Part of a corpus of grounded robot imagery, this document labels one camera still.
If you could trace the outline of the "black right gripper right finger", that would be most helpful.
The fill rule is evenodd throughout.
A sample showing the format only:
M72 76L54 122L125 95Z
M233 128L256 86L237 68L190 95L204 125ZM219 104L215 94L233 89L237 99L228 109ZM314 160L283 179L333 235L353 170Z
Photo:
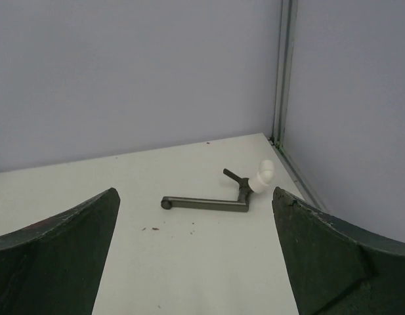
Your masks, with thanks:
M405 314L405 243L324 213L280 187L272 208L300 314Z

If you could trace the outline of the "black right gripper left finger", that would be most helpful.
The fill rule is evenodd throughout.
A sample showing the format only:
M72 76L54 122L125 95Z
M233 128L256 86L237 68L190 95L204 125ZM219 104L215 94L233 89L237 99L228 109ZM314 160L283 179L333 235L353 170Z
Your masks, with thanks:
M91 314L120 196L110 188L0 236L0 314Z

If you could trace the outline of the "white elbow fitting on faucet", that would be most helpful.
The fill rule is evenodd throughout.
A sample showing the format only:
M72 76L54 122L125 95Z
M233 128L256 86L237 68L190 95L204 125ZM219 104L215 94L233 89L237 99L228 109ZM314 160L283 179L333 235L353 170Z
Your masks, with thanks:
M249 178L248 185L254 193L260 194L270 186L273 177L273 161L264 160L259 164L259 168L256 174Z

